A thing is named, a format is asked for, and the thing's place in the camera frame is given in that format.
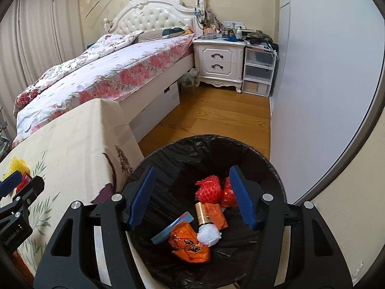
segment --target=curtain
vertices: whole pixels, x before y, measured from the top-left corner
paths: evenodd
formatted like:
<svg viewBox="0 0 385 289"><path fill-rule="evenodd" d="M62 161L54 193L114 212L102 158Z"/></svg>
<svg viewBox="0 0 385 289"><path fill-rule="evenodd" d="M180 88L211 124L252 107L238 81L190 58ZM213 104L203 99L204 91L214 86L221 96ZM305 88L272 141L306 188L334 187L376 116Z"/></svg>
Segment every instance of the curtain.
<svg viewBox="0 0 385 289"><path fill-rule="evenodd" d="M51 0L20 0L19 52L28 85L62 63L57 48Z"/></svg>
<svg viewBox="0 0 385 289"><path fill-rule="evenodd" d="M28 86L17 46L18 8L19 0L15 0L0 23L0 108L12 138L16 136L13 104Z"/></svg>
<svg viewBox="0 0 385 289"><path fill-rule="evenodd" d="M62 61L68 61L84 51L79 0L55 0L52 8L58 51Z"/></svg>

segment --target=headboard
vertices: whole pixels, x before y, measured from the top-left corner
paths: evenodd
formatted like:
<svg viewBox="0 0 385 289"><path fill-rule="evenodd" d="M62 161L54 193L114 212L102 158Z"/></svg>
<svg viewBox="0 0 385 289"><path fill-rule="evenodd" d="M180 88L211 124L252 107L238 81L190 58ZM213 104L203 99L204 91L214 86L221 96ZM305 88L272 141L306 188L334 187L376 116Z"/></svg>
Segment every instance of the headboard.
<svg viewBox="0 0 385 289"><path fill-rule="evenodd" d="M194 14L195 8L182 5L180 0L131 0L114 18L109 32L126 35L136 30L182 27L202 34Z"/></svg>

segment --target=trash can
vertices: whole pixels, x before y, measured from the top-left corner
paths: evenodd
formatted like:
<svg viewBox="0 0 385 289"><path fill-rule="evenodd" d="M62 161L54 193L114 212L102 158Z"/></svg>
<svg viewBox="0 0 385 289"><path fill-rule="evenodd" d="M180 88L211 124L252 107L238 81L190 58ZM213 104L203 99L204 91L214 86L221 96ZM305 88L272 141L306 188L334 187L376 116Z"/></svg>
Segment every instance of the trash can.
<svg viewBox="0 0 385 289"><path fill-rule="evenodd" d="M228 228L221 230L222 239L210 248L208 263L182 261L171 253L167 241L154 245L151 238L186 211L194 216L191 226L198 232L195 183L210 175L223 183L233 165L264 192L286 201L274 167L252 147L217 135L193 136L162 147L139 164L127 183L138 180L148 165L155 167L156 185L142 222L130 237L151 275L171 289L213 289L243 279L259 232L243 223L238 208L224 211Z"/></svg>

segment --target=crumpled orange wrapper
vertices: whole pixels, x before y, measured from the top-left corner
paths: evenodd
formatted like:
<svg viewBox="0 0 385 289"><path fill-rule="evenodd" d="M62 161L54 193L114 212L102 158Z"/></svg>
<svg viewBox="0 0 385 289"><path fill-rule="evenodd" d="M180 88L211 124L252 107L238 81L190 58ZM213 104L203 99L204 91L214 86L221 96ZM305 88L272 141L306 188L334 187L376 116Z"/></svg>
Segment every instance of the crumpled orange wrapper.
<svg viewBox="0 0 385 289"><path fill-rule="evenodd" d="M218 230L228 227L225 216L219 204L205 203L206 214Z"/></svg>
<svg viewBox="0 0 385 289"><path fill-rule="evenodd" d="M174 226L169 243L177 250L173 253L189 263L204 263L210 259L209 247L198 242L196 232L188 222Z"/></svg>

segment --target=metal bolt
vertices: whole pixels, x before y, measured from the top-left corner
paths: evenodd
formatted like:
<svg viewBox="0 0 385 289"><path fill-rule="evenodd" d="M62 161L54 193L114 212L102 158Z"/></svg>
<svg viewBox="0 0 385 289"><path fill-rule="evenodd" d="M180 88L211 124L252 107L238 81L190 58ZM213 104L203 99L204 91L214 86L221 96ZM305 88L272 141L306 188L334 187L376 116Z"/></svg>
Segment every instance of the metal bolt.
<svg viewBox="0 0 385 289"><path fill-rule="evenodd" d="M269 193L265 193L263 196L262 196L263 200L265 201L272 201L274 198L272 195L270 195Z"/></svg>
<svg viewBox="0 0 385 289"><path fill-rule="evenodd" d="M313 208L314 207L314 204L311 203L310 201L306 201L303 205L305 208Z"/></svg>
<svg viewBox="0 0 385 289"><path fill-rule="evenodd" d="M75 210L77 208L80 208L82 204L79 201L75 201L71 204L71 207Z"/></svg>
<svg viewBox="0 0 385 289"><path fill-rule="evenodd" d="M122 195L120 193L117 193L111 197L111 200L114 202L118 202L118 201L122 200L122 198L123 198Z"/></svg>

